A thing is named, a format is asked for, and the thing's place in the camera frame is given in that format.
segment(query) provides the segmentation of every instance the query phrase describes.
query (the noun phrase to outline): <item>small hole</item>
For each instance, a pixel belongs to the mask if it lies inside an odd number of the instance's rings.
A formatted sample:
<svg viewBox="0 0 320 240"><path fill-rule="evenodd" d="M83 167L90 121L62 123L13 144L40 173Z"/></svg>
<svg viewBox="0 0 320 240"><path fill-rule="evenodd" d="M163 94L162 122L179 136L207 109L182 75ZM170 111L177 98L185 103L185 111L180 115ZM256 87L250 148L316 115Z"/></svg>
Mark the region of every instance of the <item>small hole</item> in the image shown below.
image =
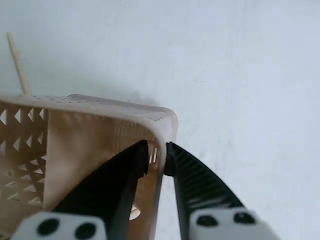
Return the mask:
<svg viewBox="0 0 320 240"><path fill-rule="evenodd" d="M246 212L238 212L234 215L233 220L237 224L256 224L256 220Z"/></svg>
<svg viewBox="0 0 320 240"><path fill-rule="evenodd" d="M53 234L59 227L59 220L57 218L50 218L44 220L37 228L37 233L40 236L47 236Z"/></svg>
<svg viewBox="0 0 320 240"><path fill-rule="evenodd" d="M86 222L81 224L75 230L76 239L86 240L93 237L96 233L96 226L93 223Z"/></svg>
<svg viewBox="0 0 320 240"><path fill-rule="evenodd" d="M203 215L198 217L196 221L197 225L200 226L205 226L205 227L215 227L218 226L217 220L215 220L212 216L210 215Z"/></svg>

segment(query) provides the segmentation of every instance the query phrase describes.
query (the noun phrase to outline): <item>triangular hole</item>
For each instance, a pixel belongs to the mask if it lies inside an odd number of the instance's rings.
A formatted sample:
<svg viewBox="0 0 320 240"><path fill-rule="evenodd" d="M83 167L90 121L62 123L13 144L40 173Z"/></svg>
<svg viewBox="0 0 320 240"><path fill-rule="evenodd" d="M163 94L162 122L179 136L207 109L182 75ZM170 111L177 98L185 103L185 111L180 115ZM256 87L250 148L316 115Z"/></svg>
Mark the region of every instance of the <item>triangular hole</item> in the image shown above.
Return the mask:
<svg viewBox="0 0 320 240"><path fill-rule="evenodd" d="M8 197L8 200L20 201L20 196L19 196L19 194L16 192L15 194L13 194L13 195L11 195L10 197Z"/></svg>
<svg viewBox="0 0 320 240"><path fill-rule="evenodd" d="M40 198L37 196L36 198L29 201L28 204L35 205L35 206L41 206L42 202L41 202Z"/></svg>
<svg viewBox="0 0 320 240"><path fill-rule="evenodd" d="M30 186L26 187L24 190L28 191L28 192L33 192L33 193L36 192L36 188L34 185L30 185Z"/></svg>
<svg viewBox="0 0 320 240"><path fill-rule="evenodd" d="M28 144L28 146L31 148L31 144L32 144L32 135L28 138L28 140L26 141L26 144Z"/></svg>
<svg viewBox="0 0 320 240"><path fill-rule="evenodd" d="M39 113L39 115L42 119L45 119L45 111L43 109L41 109L41 112Z"/></svg>
<svg viewBox="0 0 320 240"><path fill-rule="evenodd" d="M3 141L0 144L0 153L4 153L6 151L6 141Z"/></svg>
<svg viewBox="0 0 320 240"><path fill-rule="evenodd" d="M27 171L27 166L25 164L22 164L22 165L18 166L18 169L21 169L23 171Z"/></svg>
<svg viewBox="0 0 320 240"><path fill-rule="evenodd" d="M18 139L14 142L13 147L15 148L15 150L19 151L20 149L20 142L21 142L21 138L18 137Z"/></svg>
<svg viewBox="0 0 320 240"><path fill-rule="evenodd" d="M42 132L42 133L40 134L40 136L38 137L38 142L39 142L40 144L42 144L43 138L44 138L44 133Z"/></svg>
<svg viewBox="0 0 320 240"><path fill-rule="evenodd" d="M35 174L44 174L44 172L39 168L33 171Z"/></svg>
<svg viewBox="0 0 320 240"><path fill-rule="evenodd" d="M32 108L28 113L28 117L30 118L31 121L34 121L34 116L35 116L34 109Z"/></svg>
<svg viewBox="0 0 320 240"><path fill-rule="evenodd" d="M20 177L20 179L31 181L31 176L29 174L27 174L27 175Z"/></svg>
<svg viewBox="0 0 320 240"><path fill-rule="evenodd" d="M37 159L30 161L30 163L39 166Z"/></svg>
<svg viewBox="0 0 320 240"><path fill-rule="evenodd" d="M4 125L7 125L7 110L4 110L0 114L0 120L1 120L1 122L3 122Z"/></svg>
<svg viewBox="0 0 320 240"><path fill-rule="evenodd" d="M15 119L21 123L21 120L22 120L22 112L21 112L21 109L19 109L16 114L14 115Z"/></svg>
<svg viewBox="0 0 320 240"><path fill-rule="evenodd" d="M44 178L40 179L38 183L45 184L45 179Z"/></svg>
<svg viewBox="0 0 320 240"><path fill-rule="evenodd" d="M16 189L17 188L17 182L16 181L11 181L9 183L7 183L6 185L4 185L6 188L10 188L10 189Z"/></svg>

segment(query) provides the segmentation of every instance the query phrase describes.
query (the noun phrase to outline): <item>perforated basket wall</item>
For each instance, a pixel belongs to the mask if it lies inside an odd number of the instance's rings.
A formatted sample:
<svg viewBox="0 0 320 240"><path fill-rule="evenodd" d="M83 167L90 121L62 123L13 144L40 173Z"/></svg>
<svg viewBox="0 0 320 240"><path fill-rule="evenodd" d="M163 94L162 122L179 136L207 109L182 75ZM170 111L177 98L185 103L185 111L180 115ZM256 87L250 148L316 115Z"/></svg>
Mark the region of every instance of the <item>perforated basket wall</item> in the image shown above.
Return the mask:
<svg viewBox="0 0 320 240"><path fill-rule="evenodd" d="M176 115L83 95L0 96L0 239L24 217L50 210L99 165L148 140L149 173L138 181L127 239L153 239L165 143L174 141Z"/></svg>

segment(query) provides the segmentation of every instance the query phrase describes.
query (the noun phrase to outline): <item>white background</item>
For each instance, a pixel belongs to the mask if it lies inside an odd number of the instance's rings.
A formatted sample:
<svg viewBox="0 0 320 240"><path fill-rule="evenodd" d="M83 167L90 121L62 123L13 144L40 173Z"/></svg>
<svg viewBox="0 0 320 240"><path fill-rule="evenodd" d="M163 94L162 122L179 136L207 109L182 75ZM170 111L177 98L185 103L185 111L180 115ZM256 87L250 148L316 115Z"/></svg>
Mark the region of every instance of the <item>white background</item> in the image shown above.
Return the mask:
<svg viewBox="0 0 320 240"><path fill-rule="evenodd" d="M320 235L320 1L1 0L0 93L174 110L176 142L283 240ZM156 239L177 239L165 177Z"/></svg>

